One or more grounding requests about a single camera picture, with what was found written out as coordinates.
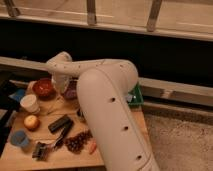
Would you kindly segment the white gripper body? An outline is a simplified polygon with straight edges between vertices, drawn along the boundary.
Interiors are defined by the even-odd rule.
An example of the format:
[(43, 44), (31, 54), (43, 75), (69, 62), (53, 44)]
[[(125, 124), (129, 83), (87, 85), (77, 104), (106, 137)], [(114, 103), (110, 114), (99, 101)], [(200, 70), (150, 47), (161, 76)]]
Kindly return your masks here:
[(70, 84), (70, 78), (66, 75), (53, 75), (51, 82), (55, 90), (63, 94)]

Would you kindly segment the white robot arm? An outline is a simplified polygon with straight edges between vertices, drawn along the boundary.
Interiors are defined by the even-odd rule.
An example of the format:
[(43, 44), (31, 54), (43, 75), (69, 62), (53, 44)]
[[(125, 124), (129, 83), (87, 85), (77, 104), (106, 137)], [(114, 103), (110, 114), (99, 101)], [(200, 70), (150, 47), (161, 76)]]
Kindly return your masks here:
[(46, 62), (46, 69), (59, 90), (77, 79), (78, 102), (107, 171), (160, 171), (125, 99), (138, 82), (132, 62), (74, 61), (61, 52)]

